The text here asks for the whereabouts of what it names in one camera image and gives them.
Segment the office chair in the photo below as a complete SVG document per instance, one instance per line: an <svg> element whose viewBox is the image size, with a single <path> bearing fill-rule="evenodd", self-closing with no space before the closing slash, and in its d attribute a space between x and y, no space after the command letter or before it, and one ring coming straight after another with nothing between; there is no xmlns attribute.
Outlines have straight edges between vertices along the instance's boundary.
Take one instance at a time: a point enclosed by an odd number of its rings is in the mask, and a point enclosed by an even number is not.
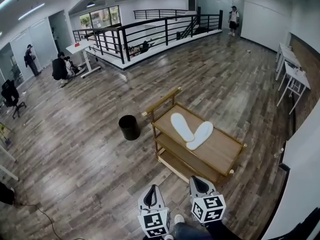
<svg viewBox="0 0 320 240"><path fill-rule="evenodd" d="M14 113L13 113L13 119L15 119L15 114L18 114L18 117L20 117L19 109L22 107L27 107L24 102L21 102L18 105L19 102L19 93L15 87L15 82L7 80L2 85L2 92L1 95L5 98L4 104L9 107L15 107Z"/></svg>

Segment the power cord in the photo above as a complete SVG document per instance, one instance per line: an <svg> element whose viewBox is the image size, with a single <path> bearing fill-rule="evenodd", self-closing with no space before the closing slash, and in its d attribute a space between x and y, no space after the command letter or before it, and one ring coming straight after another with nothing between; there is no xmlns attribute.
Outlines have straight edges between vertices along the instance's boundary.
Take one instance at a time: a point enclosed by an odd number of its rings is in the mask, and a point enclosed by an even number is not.
<svg viewBox="0 0 320 240"><path fill-rule="evenodd" d="M43 212L42 210L40 210L40 208L36 205L36 204L25 204L25 203L17 203L17 205L19 206L34 206L36 207L40 213L44 214L48 219L49 221L51 222L51 226L52 226L52 230L53 230L53 233L56 235L56 237L59 239L59 240L63 240L60 236L57 235L56 231L55 231L55 228L54 228L54 222L51 220L51 218L45 213ZM76 238L76 239L73 239L73 240L85 240L83 238Z"/></svg>

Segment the black trash can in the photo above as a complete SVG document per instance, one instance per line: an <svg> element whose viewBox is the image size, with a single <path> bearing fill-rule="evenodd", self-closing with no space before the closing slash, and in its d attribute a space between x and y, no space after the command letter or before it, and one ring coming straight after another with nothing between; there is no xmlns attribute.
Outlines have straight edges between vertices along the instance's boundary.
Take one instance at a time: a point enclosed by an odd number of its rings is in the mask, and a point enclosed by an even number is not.
<svg viewBox="0 0 320 240"><path fill-rule="evenodd" d="M140 136L140 128L138 126L137 120L133 115L125 115L120 118L119 126L123 133L123 136L128 141L134 141Z"/></svg>

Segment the wooden cart handle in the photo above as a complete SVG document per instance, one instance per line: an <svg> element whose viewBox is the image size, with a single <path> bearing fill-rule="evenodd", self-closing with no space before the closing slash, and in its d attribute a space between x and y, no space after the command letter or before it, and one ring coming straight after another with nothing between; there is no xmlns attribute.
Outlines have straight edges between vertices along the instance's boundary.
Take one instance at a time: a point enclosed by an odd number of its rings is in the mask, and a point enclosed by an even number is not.
<svg viewBox="0 0 320 240"><path fill-rule="evenodd" d="M150 107L148 107L145 112L142 113L142 116L145 117L146 115L148 115L150 112L152 112L153 110L155 110L157 107L159 107L162 103L166 102L168 99L170 99L172 96L176 95L176 93L181 91L181 86L172 90L171 92L169 92L166 96L162 97L161 99L159 99L155 104L151 105Z"/></svg>

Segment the white insole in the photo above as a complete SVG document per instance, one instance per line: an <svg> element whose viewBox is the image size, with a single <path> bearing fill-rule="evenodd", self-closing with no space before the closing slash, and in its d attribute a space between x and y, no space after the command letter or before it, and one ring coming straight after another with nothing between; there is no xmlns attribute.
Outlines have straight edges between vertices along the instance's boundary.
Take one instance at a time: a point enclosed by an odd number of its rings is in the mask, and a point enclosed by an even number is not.
<svg viewBox="0 0 320 240"><path fill-rule="evenodd" d="M205 121L194 134L194 141L188 142L186 147L189 150L196 150L202 143L204 143L212 134L214 130L214 125L211 122Z"/></svg>
<svg viewBox="0 0 320 240"><path fill-rule="evenodd" d="M173 113L170 119L173 128L185 142L192 142L195 139L194 134L189 129L186 119L182 114Z"/></svg>

